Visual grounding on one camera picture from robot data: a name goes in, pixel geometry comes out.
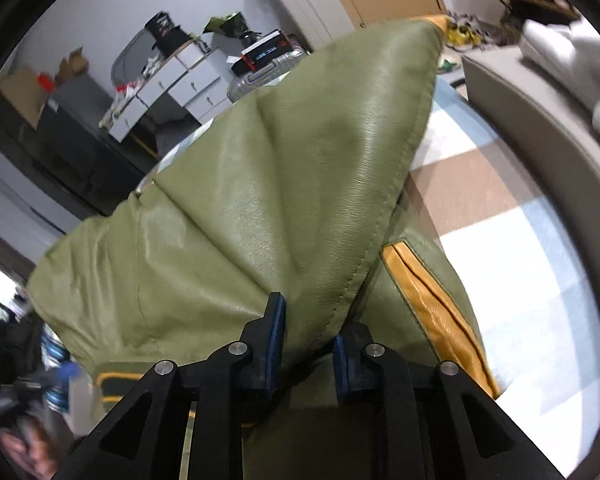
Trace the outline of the white drawer desk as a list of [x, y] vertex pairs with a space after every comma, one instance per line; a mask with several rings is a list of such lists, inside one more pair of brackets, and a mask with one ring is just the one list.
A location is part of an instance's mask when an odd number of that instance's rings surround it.
[[179, 107], [205, 124], [232, 106], [228, 88], [234, 75], [220, 49], [204, 53], [193, 41], [159, 63], [150, 77], [130, 96], [112, 103], [99, 122], [121, 143], [161, 98], [168, 96]]

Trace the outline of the checkered bed sheet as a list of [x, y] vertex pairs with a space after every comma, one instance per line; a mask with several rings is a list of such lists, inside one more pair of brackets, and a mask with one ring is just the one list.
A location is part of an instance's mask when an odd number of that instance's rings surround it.
[[160, 162], [147, 217], [143, 309], [163, 351], [214, 348], [245, 289], [289, 304], [288, 356], [349, 314], [412, 359], [437, 355], [381, 249], [407, 245], [482, 340], [500, 405], [562, 474], [600, 430], [600, 315], [547, 192], [445, 81], [250, 94]]

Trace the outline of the green and yellow leather jacket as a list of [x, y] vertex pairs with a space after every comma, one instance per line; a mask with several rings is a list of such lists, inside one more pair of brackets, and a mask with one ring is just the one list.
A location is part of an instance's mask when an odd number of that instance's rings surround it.
[[249, 479], [366, 476], [326, 354], [345, 322], [408, 362], [457, 362], [498, 396], [464, 286], [404, 191], [445, 33], [445, 18], [425, 16], [333, 42], [46, 252], [31, 304], [106, 408], [155, 362], [236, 340], [271, 292], [286, 300], [294, 385], [247, 432]]

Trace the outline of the grey storage box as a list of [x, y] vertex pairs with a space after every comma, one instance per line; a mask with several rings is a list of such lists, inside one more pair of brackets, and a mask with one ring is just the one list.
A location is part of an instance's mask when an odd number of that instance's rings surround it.
[[517, 47], [468, 53], [463, 67], [472, 106], [554, 200], [600, 309], [600, 136], [588, 113]]

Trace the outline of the white upright suitcase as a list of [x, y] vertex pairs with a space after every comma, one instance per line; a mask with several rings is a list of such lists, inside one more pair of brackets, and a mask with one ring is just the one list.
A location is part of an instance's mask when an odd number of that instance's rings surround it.
[[278, 0], [312, 51], [355, 31], [340, 0]]

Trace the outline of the cardboard boxes on cabinet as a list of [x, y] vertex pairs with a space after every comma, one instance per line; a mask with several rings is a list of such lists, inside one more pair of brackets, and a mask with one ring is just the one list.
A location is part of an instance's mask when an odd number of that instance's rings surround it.
[[63, 84], [87, 73], [90, 63], [82, 48], [63, 58], [57, 73], [37, 73], [29, 66], [17, 68], [0, 83], [0, 93], [24, 121], [38, 128], [44, 107], [50, 95]]

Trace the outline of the black red shoe box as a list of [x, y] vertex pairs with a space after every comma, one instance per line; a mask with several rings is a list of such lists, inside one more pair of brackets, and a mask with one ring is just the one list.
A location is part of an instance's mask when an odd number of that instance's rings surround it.
[[281, 30], [275, 29], [242, 50], [238, 60], [230, 63], [230, 70], [236, 77], [254, 73], [265, 68], [274, 58], [292, 50], [294, 47], [288, 37]]

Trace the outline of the white folded clothes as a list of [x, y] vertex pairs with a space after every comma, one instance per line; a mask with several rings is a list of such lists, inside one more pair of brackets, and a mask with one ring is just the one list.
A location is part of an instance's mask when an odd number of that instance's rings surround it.
[[586, 18], [569, 25], [528, 20], [518, 46], [585, 106], [600, 135], [600, 34], [594, 26]]

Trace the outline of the black tall cabinet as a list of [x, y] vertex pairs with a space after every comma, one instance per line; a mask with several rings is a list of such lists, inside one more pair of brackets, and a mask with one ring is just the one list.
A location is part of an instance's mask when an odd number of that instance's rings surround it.
[[0, 91], [0, 151], [81, 220], [109, 216], [156, 159], [131, 138], [117, 142], [98, 123], [111, 96], [91, 76], [55, 90], [33, 127]]

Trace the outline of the black bag on desk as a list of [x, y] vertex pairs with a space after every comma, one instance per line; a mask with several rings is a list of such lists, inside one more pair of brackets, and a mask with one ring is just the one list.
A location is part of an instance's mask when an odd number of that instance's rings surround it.
[[144, 25], [144, 29], [155, 39], [154, 47], [164, 58], [170, 58], [174, 52], [192, 40], [187, 32], [174, 23], [170, 14], [164, 11], [156, 13]]

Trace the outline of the yellow sneakers on floor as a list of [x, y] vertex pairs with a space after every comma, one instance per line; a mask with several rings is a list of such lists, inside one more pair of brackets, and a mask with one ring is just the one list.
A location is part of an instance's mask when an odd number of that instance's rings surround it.
[[458, 24], [457, 21], [448, 21], [446, 32], [446, 45], [457, 51], [471, 50], [479, 47], [481, 37], [468, 25]]

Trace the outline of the silver suitcase lying flat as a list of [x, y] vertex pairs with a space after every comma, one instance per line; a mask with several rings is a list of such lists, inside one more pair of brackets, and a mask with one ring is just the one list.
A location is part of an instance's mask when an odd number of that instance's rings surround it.
[[308, 52], [306, 50], [297, 48], [273, 58], [268, 65], [260, 68], [260, 70], [236, 78], [228, 86], [228, 99], [230, 102], [236, 103], [254, 90], [264, 86], [275, 86], [285, 77], [286, 73], [293, 70], [307, 56]]

